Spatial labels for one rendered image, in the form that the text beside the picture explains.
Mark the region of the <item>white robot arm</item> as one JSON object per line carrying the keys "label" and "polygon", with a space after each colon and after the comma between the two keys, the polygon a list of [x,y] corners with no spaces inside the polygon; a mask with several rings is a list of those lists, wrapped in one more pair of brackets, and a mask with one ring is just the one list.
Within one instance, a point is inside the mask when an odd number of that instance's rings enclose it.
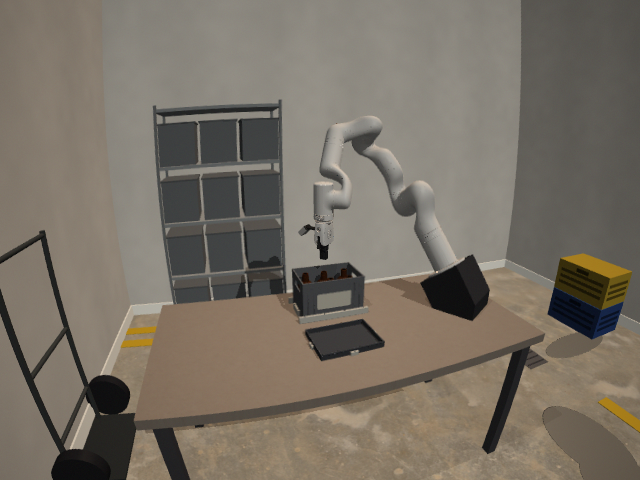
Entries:
{"label": "white robot arm", "polygon": [[342,188],[334,191],[331,182],[313,184],[314,220],[329,222],[334,219],[334,209],[347,209],[350,206],[352,185],[339,167],[344,143],[352,140],[354,150],[374,162],[384,176],[395,211],[404,217],[416,213],[414,230],[434,269],[430,274],[432,276],[429,275],[433,277],[465,258],[456,258],[436,219],[432,188],[424,181],[415,181],[406,188],[402,168],[395,156],[388,149],[375,145],[374,140],[381,131],[382,122],[375,116],[334,124],[328,129],[319,171],[322,176],[339,182]]}

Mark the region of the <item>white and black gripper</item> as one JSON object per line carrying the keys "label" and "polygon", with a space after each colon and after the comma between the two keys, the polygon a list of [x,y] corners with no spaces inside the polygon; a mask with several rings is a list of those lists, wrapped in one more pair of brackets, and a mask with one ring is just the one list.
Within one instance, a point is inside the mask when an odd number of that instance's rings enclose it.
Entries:
{"label": "white and black gripper", "polygon": [[320,251],[320,259],[328,259],[329,244],[334,241],[333,220],[319,222],[315,220],[315,245]]}

